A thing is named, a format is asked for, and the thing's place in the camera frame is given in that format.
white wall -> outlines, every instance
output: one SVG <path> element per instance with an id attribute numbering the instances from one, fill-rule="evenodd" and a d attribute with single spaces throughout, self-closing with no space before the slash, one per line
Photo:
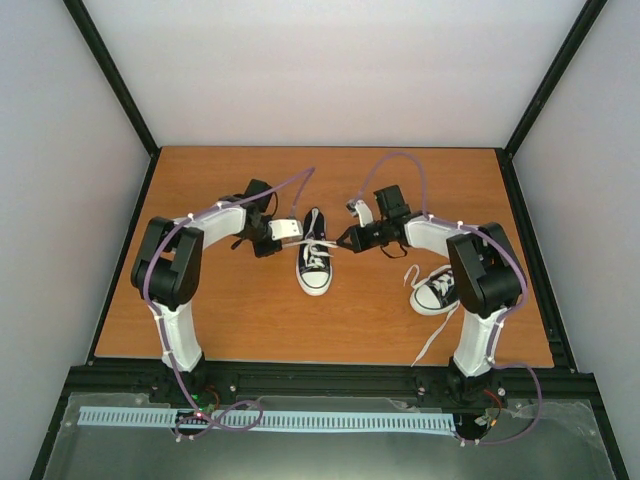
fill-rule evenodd
<path id="1" fill-rule="evenodd" d="M 515 164 L 580 369 L 640 478 L 640 3 L 609 2 Z"/>
<path id="2" fill-rule="evenodd" d="M 504 146 L 583 0 L 87 0 L 161 145 Z"/>
<path id="3" fill-rule="evenodd" d="M 84 362 L 146 153 L 62 1 L 0 2 L 0 476 Z"/>

gray floor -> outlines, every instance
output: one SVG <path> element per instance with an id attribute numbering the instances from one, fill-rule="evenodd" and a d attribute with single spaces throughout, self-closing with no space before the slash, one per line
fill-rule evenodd
<path id="1" fill-rule="evenodd" d="M 423 434 L 286 434 L 214 431 L 176 443 L 164 429 L 79 427 L 80 405 L 133 406 L 139 396 L 76 397 L 70 402 L 51 457 L 51 479 L 613 479 L 590 408 L 548 402 L 528 436 L 500 447 L 460 447 L 449 437 Z M 272 409 L 353 411 L 395 409 L 386 400 L 343 403 L 265 400 Z M 535 406 L 511 402 L 487 440 L 525 428 Z"/>

wooden table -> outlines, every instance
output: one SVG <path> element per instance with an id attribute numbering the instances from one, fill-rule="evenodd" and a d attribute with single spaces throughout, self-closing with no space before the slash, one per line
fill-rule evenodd
<path id="1" fill-rule="evenodd" d="M 140 215 L 123 273 L 96 349 L 98 356 L 159 357 L 160 341 L 149 310 L 129 283 L 144 229 L 153 216 L 184 216 L 219 197 L 244 191 L 251 178 L 278 184 L 315 165 L 317 171 L 300 200 L 297 216 L 318 206 L 327 216 L 328 236 L 338 237 L 354 219 L 345 202 L 360 188 L 385 148 L 165 147 Z M 428 177 L 428 208 L 450 220 L 505 228 L 524 265 L 522 248 L 493 150 L 406 149 L 423 163 Z M 412 210 L 420 208 L 420 182 L 407 159 L 387 162 L 368 187 L 365 200 L 374 211 L 372 192 L 398 184 Z M 281 191 L 286 215 L 297 186 Z M 208 359 L 268 362 L 409 364 L 444 316 L 424 317 L 409 305 L 411 288 L 403 276 L 414 263 L 425 276 L 445 259 L 410 250 L 390 260 L 378 249 L 353 254 L 336 249 L 329 292 L 310 297 L 295 276 L 297 249 L 257 259 L 251 245 L 235 251 L 226 238 L 203 257 L 194 299 L 197 336 Z M 432 345 L 425 364 L 443 365 L 453 354 L 462 325 L 458 311 Z M 498 362 L 553 365 L 540 312 L 531 296 L 507 321 Z"/>

black metal frame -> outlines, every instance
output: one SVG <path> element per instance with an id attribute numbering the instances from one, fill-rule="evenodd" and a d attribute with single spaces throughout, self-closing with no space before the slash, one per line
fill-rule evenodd
<path id="1" fill-rule="evenodd" d="M 136 107 L 82 0 L 64 0 L 64 3 L 127 113 L 131 124 L 140 137 L 140 141 L 149 153 L 150 162 L 109 287 L 107 299 L 100 315 L 87 363 L 80 367 L 73 367 L 69 371 L 60 401 L 54 411 L 49 431 L 32 472 L 31 478 L 34 479 L 41 478 L 44 475 L 53 443 L 60 427 L 60 421 L 71 393 L 143 392 L 157 401 L 170 402 L 176 405 L 182 405 L 184 402 L 170 373 L 161 362 L 157 360 L 95 357 L 95 347 L 100 337 L 116 284 L 122 272 L 124 259 L 159 160 L 161 149 L 158 148 L 153 140 L 151 132 Z M 587 0 L 585 2 L 565 42 L 514 130 L 511 139 L 505 148 L 496 148 L 495 152 L 555 365 L 552 369 L 536 370 L 545 398 L 571 398 L 590 401 L 614 472 L 617 478 L 626 479 L 628 474 L 604 409 L 595 378 L 591 374 L 576 372 L 575 360 L 513 166 L 513 159 L 518 148 L 605 3 L 606 0 Z M 446 396 L 441 394 L 439 386 L 442 385 L 446 367 L 408 368 L 207 361 L 205 368 L 208 375 L 214 379 L 222 401 L 225 403 L 232 402 L 238 396 L 256 398 L 261 395 L 332 395 L 389 397 L 402 399 L 419 406 L 438 407 L 444 411 L 454 413 L 465 413 L 470 410 L 453 404 Z M 505 388 L 511 398 L 535 397 L 533 382 L 523 369 L 496 371 L 493 381 L 495 387 L 501 386 Z M 419 390 L 421 387 L 426 390 L 424 394 Z"/>

